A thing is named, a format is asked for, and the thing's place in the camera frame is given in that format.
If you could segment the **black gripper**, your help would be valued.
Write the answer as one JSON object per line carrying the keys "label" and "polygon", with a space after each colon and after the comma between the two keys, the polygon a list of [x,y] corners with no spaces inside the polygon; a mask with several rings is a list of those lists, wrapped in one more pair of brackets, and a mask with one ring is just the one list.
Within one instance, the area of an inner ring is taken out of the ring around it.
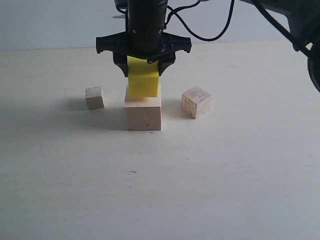
{"label": "black gripper", "polygon": [[124,11],[125,31],[96,38],[96,51],[113,52],[113,63],[127,78],[129,74],[128,56],[157,61],[158,75],[176,61],[175,56],[167,56],[177,51],[191,51],[189,37],[165,32],[167,0],[116,0],[117,10]]}

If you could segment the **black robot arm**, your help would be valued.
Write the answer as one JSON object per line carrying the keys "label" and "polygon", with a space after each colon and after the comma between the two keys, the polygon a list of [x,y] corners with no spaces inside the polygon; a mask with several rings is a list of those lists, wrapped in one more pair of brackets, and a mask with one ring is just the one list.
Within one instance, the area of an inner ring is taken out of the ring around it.
{"label": "black robot arm", "polygon": [[[96,38],[98,54],[110,51],[113,62],[129,75],[128,57],[157,63],[158,74],[176,61],[176,52],[189,53],[191,39],[167,33],[165,30],[172,16],[176,16],[185,29],[196,39],[214,42],[229,28],[235,2],[230,2],[228,17],[222,31],[215,37],[205,38],[194,33],[178,14],[180,11],[198,6],[193,4],[172,8],[166,0],[116,0],[116,9],[124,15],[125,31]],[[320,88],[320,2],[318,0],[249,0],[260,14],[280,32],[296,52],[307,57],[309,77],[318,90]]]}

